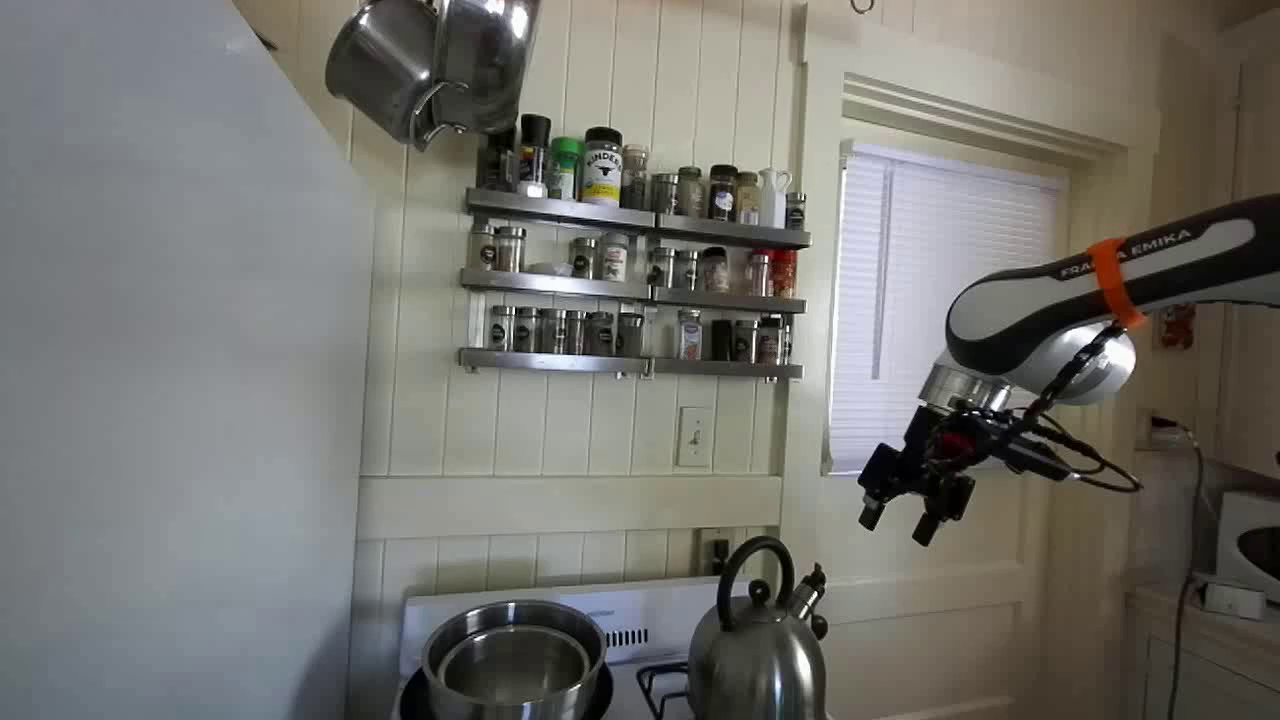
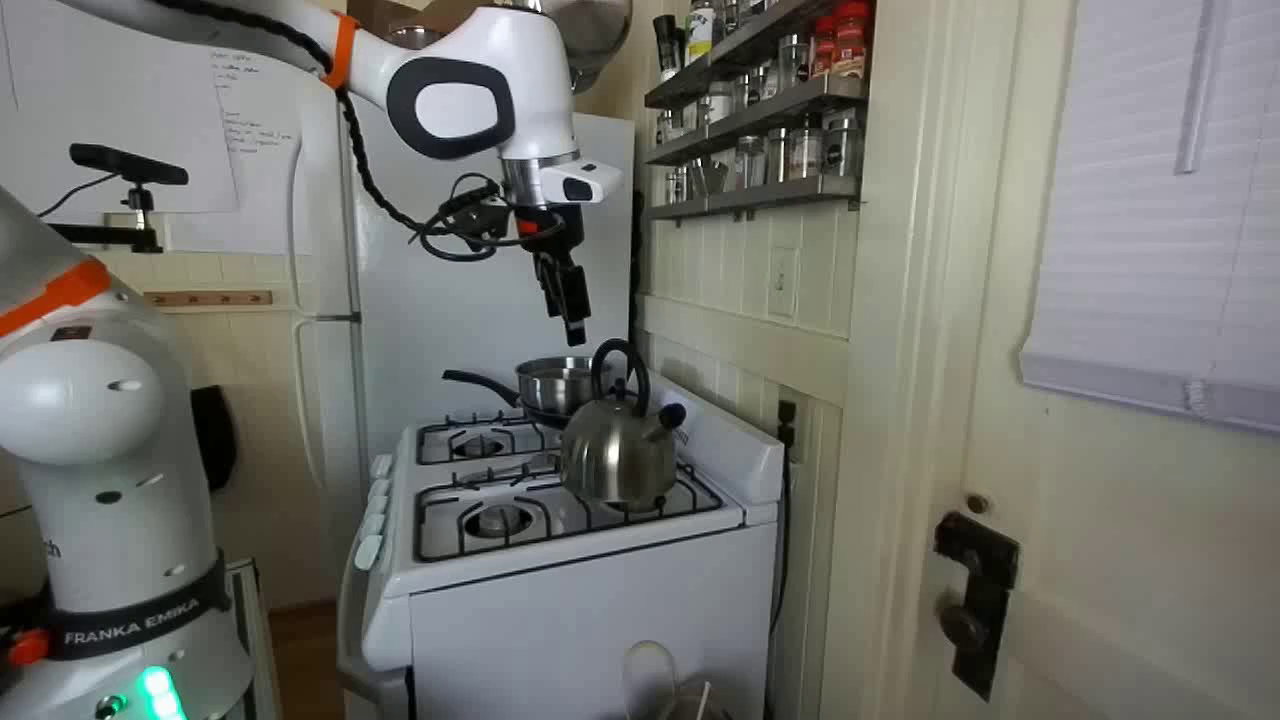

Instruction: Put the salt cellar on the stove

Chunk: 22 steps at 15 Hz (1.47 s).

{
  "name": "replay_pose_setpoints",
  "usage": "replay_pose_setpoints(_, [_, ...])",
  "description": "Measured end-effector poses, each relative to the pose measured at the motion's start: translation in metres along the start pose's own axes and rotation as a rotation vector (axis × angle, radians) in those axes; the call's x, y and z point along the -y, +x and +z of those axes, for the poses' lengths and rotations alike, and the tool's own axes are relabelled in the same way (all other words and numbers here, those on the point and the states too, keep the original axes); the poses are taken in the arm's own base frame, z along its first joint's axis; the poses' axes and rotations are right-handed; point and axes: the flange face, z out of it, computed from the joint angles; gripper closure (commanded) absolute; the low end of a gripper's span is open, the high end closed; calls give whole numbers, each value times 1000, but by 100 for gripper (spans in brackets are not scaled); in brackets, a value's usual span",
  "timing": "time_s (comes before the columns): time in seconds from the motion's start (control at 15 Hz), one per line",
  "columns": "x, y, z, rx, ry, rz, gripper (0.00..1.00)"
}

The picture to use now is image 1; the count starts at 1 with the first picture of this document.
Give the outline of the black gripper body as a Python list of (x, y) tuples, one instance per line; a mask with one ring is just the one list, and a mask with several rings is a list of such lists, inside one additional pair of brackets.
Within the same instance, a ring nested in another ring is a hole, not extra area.
[(1013, 412), (951, 412), (915, 408), (902, 442), (879, 442), (860, 472), (860, 488), (895, 495), (940, 500), (949, 521), (958, 521), (973, 495), (969, 468), (989, 459), (1021, 421)]

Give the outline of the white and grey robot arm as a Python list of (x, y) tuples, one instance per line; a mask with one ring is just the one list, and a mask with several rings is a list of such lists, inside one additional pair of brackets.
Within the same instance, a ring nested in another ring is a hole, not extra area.
[(919, 495), (915, 544), (973, 500), (973, 468), (1080, 479), (1117, 490), (1141, 479), (1063, 433), (1046, 408), (1087, 403), (1127, 382), (1127, 330), (1158, 308), (1280, 301), (1280, 197), (1230, 199), (1087, 251), (973, 280), (943, 314), (931, 364), (901, 446), (879, 442), (860, 468), (860, 523), (876, 529), (895, 495)]

